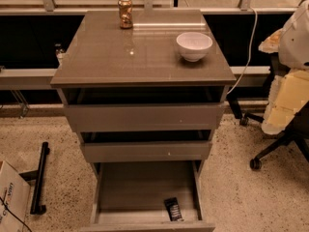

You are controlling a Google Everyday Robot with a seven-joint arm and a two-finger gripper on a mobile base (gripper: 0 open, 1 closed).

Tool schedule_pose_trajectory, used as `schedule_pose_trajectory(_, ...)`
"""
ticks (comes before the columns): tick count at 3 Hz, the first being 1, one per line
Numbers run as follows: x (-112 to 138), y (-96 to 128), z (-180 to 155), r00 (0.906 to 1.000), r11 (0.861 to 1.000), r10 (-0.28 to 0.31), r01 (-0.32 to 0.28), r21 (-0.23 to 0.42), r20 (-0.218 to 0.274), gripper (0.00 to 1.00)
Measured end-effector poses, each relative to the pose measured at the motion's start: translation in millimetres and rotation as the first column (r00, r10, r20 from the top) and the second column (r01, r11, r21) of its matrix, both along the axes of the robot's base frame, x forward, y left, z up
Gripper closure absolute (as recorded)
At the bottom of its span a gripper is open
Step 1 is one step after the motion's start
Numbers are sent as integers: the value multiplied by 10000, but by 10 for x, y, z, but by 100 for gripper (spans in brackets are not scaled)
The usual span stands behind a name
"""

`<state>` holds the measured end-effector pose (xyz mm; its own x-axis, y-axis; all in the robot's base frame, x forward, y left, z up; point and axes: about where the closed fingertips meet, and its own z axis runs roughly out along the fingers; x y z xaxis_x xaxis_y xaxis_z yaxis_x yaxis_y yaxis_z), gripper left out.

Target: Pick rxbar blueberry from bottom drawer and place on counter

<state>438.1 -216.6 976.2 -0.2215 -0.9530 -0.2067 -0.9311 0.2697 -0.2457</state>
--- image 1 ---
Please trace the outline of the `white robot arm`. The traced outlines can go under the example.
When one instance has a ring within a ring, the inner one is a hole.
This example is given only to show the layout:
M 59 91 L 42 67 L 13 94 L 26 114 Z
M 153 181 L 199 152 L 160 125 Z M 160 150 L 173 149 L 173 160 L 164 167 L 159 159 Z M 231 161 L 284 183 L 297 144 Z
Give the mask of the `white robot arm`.
M 259 50 L 277 52 L 279 62 L 290 69 L 271 82 L 262 122 L 263 132 L 278 134 L 309 102 L 309 1 L 302 2 L 281 29 L 261 42 Z

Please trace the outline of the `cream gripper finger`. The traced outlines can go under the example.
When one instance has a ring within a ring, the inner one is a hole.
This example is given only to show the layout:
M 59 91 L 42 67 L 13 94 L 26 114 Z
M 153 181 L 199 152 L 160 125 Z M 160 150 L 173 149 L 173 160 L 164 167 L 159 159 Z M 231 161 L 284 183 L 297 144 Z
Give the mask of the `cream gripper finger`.
M 283 131 L 308 102 L 308 71 L 290 70 L 284 76 L 276 75 L 270 85 L 268 105 L 262 122 L 263 132 L 278 134 Z
M 278 29 L 260 43 L 258 49 L 264 53 L 275 53 L 278 51 L 282 30 Z

